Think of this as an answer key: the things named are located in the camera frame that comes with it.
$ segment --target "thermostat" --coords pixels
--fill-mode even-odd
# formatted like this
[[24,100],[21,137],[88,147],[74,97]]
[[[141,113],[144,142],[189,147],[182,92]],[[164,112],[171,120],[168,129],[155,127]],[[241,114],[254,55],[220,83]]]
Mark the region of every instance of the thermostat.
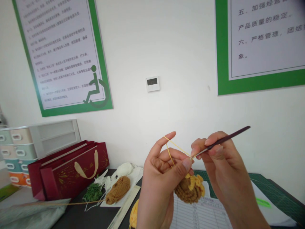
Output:
[[146,78],[146,88],[148,92],[160,90],[159,77],[148,77]]

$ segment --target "yellow yarn ball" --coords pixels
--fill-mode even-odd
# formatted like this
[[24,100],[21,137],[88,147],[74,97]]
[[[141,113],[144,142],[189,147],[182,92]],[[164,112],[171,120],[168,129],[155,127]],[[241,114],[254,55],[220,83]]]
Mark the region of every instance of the yellow yarn ball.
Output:
[[139,200],[136,201],[130,213],[129,224],[133,228],[137,227],[138,204]]

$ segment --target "drawer handle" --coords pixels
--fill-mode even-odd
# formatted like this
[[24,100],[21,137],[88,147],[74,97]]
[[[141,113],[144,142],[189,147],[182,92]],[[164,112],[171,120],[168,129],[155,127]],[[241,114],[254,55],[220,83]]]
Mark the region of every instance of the drawer handle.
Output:
[[12,139],[15,140],[15,141],[21,141],[22,136],[20,134],[13,134]]
[[6,167],[7,167],[7,169],[15,169],[15,165],[12,163],[7,163]]
[[25,170],[25,171],[28,171],[29,169],[28,169],[28,165],[21,165],[21,168],[23,169],[23,170]]
[[18,177],[10,177],[10,181],[13,182],[13,183],[18,183],[19,178]]
[[6,150],[6,149],[1,150],[1,153],[2,153],[3,156],[9,156],[10,155],[10,151]]
[[24,151],[24,150],[21,150],[21,149],[16,150],[16,154],[17,154],[18,156],[25,156],[25,155],[26,155],[25,151]]
[[31,180],[30,180],[29,178],[27,178],[27,179],[25,180],[25,182],[26,182],[28,185],[31,185]]

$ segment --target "green poster frame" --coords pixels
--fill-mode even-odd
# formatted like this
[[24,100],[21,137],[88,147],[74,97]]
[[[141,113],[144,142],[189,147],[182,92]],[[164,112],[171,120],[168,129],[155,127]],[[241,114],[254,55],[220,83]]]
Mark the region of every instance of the green poster frame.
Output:
[[103,105],[103,107],[101,107],[101,108],[94,107],[90,103],[87,103],[87,104],[84,103],[84,104],[70,105],[70,106],[65,106],[65,107],[60,107],[60,108],[44,109],[43,105],[42,105],[42,100],[41,100],[41,97],[40,97],[40,93],[39,93],[39,90],[38,90],[38,84],[37,84],[36,77],[35,77],[35,74],[34,74],[32,61],[31,61],[31,58],[30,58],[29,49],[28,49],[28,46],[26,44],[25,35],[24,35],[23,29],[22,29],[22,24],[21,24],[20,15],[19,15],[18,8],[17,8],[17,3],[16,3],[16,0],[12,0],[14,10],[15,10],[15,14],[16,14],[16,18],[17,18],[18,27],[19,27],[19,30],[20,30],[20,34],[21,34],[21,38],[22,38],[22,42],[23,42],[23,46],[24,46],[24,50],[25,50],[25,54],[26,54],[26,57],[27,57],[27,60],[28,60],[28,63],[29,63],[30,72],[31,72],[32,79],[33,79],[33,82],[34,82],[34,86],[35,86],[35,90],[36,90],[36,94],[37,94],[38,103],[39,103],[39,107],[40,107],[40,110],[41,110],[42,117],[113,109],[112,100],[111,100],[111,93],[110,93],[110,88],[109,88],[109,82],[108,82],[106,62],[105,62],[105,57],[104,57],[104,50],[103,50],[102,39],[101,39],[101,35],[100,35],[100,30],[99,30],[98,16],[97,16],[97,11],[96,11],[95,1],[94,0],[87,0],[87,1],[89,3],[89,10],[90,10],[91,20],[92,20],[91,22],[92,22],[93,32],[94,32],[94,37],[95,37],[95,45],[96,45],[96,49],[98,51],[100,72],[101,72],[101,75],[103,77],[103,82],[104,82],[103,86],[104,86],[104,89],[105,89],[105,93],[107,91],[108,94],[109,94],[108,99],[107,99],[106,103]]
[[218,95],[305,84],[305,69],[229,80],[228,1],[215,0]]

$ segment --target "hand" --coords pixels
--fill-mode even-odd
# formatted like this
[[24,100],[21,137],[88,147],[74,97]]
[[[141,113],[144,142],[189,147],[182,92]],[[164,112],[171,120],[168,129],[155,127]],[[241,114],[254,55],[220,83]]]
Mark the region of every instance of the hand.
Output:
[[[191,145],[191,156],[227,136],[218,131]],[[249,174],[230,139],[197,156],[202,159],[217,198],[224,205],[233,228],[270,228],[258,208]]]
[[[171,132],[166,137],[172,139],[175,135],[176,132]],[[164,137],[159,139],[145,161],[137,229],[169,228],[173,220],[173,191],[188,172],[194,174],[191,169],[192,161],[184,153],[170,148],[175,166],[167,149],[160,153],[167,142]]]

